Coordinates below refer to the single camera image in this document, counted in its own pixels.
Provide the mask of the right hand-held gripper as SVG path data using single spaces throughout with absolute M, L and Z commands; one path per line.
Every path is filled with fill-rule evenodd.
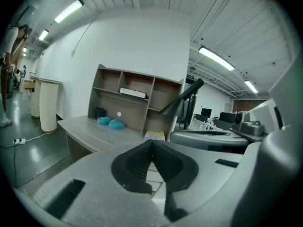
M 169 140 L 190 148 L 243 154 L 249 145 L 248 140 L 262 141 L 266 135 L 274 131 L 302 126 L 303 57 L 301 55 L 294 59 L 269 90 L 269 95 L 269 100 L 248 112 L 238 112 L 231 131 L 175 130 L 170 134 Z

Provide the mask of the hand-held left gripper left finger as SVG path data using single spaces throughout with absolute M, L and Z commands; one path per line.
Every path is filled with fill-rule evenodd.
M 112 176 L 114 159 L 138 144 L 89 154 L 29 197 L 14 193 L 44 227 L 163 227 L 170 224 L 150 194 L 124 189 Z

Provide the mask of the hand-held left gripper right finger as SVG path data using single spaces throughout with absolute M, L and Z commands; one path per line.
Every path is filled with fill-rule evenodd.
M 230 154 L 195 148 L 153 151 L 177 169 L 165 174 L 167 202 L 157 220 L 184 227 L 282 227 L 299 225 L 303 201 L 303 129 L 287 127 L 248 146 L 236 167 Z

